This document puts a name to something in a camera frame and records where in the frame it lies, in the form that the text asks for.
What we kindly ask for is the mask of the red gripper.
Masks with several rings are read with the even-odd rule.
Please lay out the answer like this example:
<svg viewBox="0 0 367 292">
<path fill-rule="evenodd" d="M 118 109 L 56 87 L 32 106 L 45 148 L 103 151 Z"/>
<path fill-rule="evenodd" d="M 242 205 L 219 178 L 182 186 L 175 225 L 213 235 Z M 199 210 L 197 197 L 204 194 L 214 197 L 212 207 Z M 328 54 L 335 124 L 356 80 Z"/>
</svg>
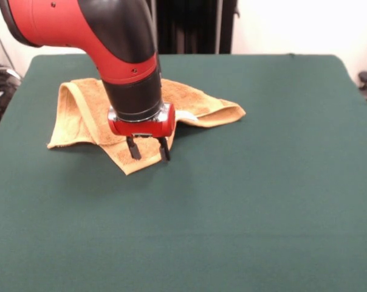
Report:
<svg viewBox="0 0 367 292">
<path fill-rule="evenodd" d="M 160 111 L 151 119 L 137 122 L 120 120 L 113 107 L 108 111 L 108 124 L 111 131 L 118 136 L 127 136 L 126 143 L 131 157 L 135 160 L 142 158 L 139 148 L 134 141 L 135 136 L 158 137 L 160 157 L 163 161 L 170 161 L 170 151 L 167 139 L 172 135 L 175 127 L 175 108 L 172 103 L 164 103 Z"/>
</svg>

